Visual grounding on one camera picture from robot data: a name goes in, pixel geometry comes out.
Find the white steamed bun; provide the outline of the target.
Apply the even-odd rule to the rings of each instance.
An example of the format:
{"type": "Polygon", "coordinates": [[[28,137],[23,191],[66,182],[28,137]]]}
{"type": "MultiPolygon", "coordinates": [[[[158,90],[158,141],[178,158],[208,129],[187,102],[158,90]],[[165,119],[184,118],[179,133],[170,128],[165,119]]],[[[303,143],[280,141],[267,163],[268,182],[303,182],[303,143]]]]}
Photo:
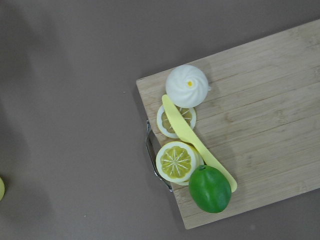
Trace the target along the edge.
{"type": "Polygon", "coordinates": [[[165,82],[165,91],[178,107],[193,108],[200,105],[211,90],[205,74],[192,65],[174,68],[165,82]]]}

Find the bamboo cutting board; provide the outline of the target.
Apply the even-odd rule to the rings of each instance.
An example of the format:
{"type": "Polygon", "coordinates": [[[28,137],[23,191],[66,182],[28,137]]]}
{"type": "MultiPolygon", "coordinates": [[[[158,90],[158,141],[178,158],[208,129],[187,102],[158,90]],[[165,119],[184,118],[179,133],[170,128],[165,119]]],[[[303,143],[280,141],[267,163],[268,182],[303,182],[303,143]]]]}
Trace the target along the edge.
{"type": "Polygon", "coordinates": [[[173,185],[186,229],[320,186],[320,22],[314,20],[192,61],[211,87],[194,131],[233,175],[221,213],[202,211],[173,185]]]}

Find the green lime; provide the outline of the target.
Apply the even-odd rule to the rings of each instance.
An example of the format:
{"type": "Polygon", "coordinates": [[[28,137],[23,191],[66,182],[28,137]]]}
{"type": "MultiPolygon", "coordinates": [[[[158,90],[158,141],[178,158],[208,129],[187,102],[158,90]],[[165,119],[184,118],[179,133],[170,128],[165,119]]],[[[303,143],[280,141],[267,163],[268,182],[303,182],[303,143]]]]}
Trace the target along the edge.
{"type": "Polygon", "coordinates": [[[224,211],[231,200],[228,180],[212,166],[198,166],[190,176],[188,188],[195,204],[207,213],[224,211]]]}

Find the yellow plastic knife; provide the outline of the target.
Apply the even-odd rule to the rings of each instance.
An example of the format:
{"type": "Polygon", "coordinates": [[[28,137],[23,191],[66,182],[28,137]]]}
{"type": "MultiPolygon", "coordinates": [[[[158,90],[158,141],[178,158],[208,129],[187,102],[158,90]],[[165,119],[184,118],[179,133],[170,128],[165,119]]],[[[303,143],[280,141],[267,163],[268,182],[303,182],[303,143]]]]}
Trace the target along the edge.
{"type": "Polygon", "coordinates": [[[203,161],[210,167],[218,169],[228,180],[231,192],[235,192],[238,188],[238,184],[235,178],[227,171],[227,169],[216,159],[216,157],[206,148],[199,137],[195,134],[192,128],[188,125],[182,114],[177,107],[173,104],[167,94],[162,96],[162,105],[166,116],[180,140],[183,142],[192,144],[194,148],[199,152],[203,161]]]}

